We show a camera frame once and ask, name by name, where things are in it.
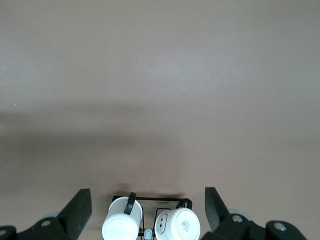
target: screw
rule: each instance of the screw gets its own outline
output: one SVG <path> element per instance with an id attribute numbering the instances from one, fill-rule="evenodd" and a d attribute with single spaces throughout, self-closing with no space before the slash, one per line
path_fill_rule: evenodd
<path id="1" fill-rule="evenodd" d="M 6 235 L 7 234 L 7 230 L 2 229 L 0 230 L 0 236 Z"/>
<path id="2" fill-rule="evenodd" d="M 273 224 L 273 226 L 274 226 L 277 230 L 282 231 L 282 232 L 284 232 L 284 231 L 287 230 L 286 226 L 283 225 L 281 222 L 275 222 L 275 223 Z"/>
<path id="3" fill-rule="evenodd" d="M 49 226 L 50 224 L 51 224 L 51 221 L 50 220 L 46 220 L 43 223 L 41 223 L 41 227 L 46 227 L 46 226 Z"/>
<path id="4" fill-rule="evenodd" d="M 233 215 L 232 216 L 233 221 L 235 221 L 236 223 L 242 223 L 243 220 L 239 215 Z"/>

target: mug rack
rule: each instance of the mug rack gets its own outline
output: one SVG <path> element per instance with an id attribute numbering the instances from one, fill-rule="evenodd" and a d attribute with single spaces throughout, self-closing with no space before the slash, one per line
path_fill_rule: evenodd
<path id="1" fill-rule="evenodd" d="M 126 196 L 113 196 L 112 198 L 112 202 L 118 198 L 121 198 L 121 197 L 126 197 Z M 163 201 L 163 202 L 181 202 L 183 200 L 187 200 L 187 198 L 169 198 L 169 197 L 141 197 L 141 196 L 137 196 L 135 198 L 135 200 L 142 200 L 142 201 Z M 140 240 L 143 239 L 143 236 L 145 235 L 145 214 L 144 214 L 144 208 L 143 206 L 142 207 L 142 227 L 139 227 L 139 234 L 137 237 L 140 237 Z M 158 217 L 158 211 L 159 210 L 171 210 L 171 208 L 167 208 L 167 207 L 158 207 L 155 211 L 155 216 L 154 216 L 154 221 L 153 221 L 153 227 L 152 227 L 152 236 L 153 236 L 153 240 L 155 240 L 155 237 L 156 237 L 156 233 L 155 233 L 155 225 L 156 225 L 156 219 Z"/>

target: black metal rack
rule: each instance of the black metal rack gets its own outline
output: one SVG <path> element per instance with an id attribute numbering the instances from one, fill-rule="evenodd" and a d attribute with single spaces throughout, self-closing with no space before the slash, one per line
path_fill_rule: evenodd
<path id="1" fill-rule="evenodd" d="M 121 197 L 127 197 L 127 196 L 113 196 L 112 198 L 112 202 L 118 198 Z M 180 202 L 182 201 L 184 198 L 170 198 L 170 197 L 141 197 L 141 196 L 137 196 L 135 198 L 136 200 L 142 200 L 142 201 L 163 201 L 163 202 Z M 142 207 L 142 227 L 139 227 L 139 234 L 138 237 L 140 237 L 140 240 L 142 240 L 142 237 L 145 235 L 145 213 L 144 213 L 144 208 Z M 159 210 L 171 210 L 171 208 L 167 208 L 167 207 L 158 207 L 155 211 L 155 216 L 154 216 L 154 221 L 153 221 L 153 227 L 152 227 L 152 236 L 153 236 L 153 240 L 155 240 L 156 237 L 156 233 L 155 233 L 155 225 L 156 225 L 156 219 L 158 216 L 158 211 Z"/>

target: cup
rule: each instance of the cup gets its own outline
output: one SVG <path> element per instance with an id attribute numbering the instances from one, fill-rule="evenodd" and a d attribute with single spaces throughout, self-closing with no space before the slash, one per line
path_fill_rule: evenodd
<path id="1" fill-rule="evenodd" d="M 158 240 L 198 240 L 200 230 L 199 219 L 192 211 L 192 202 L 188 198 L 181 200 L 176 209 L 161 212 L 154 225 Z"/>
<path id="2" fill-rule="evenodd" d="M 134 192 L 114 200 L 102 225 L 104 240 L 136 240 L 142 219 L 142 207 Z"/>

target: mug handle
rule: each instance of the mug handle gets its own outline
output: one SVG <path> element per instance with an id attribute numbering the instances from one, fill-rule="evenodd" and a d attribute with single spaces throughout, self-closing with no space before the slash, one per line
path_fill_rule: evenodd
<path id="1" fill-rule="evenodd" d="M 183 208 L 186 204 L 186 208 L 192 210 L 192 201 L 189 198 L 184 198 L 178 202 L 176 209 Z"/>
<path id="2" fill-rule="evenodd" d="M 128 198 L 128 203 L 126 204 L 124 212 L 123 212 L 124 214 L 127 214 L 127 215 L 131 214 L 132 208 L 135 205 L 136 197 L 137 197 L 136 193 L 134 193 L 134 192 L 130 193 L 129 198 Z"/>

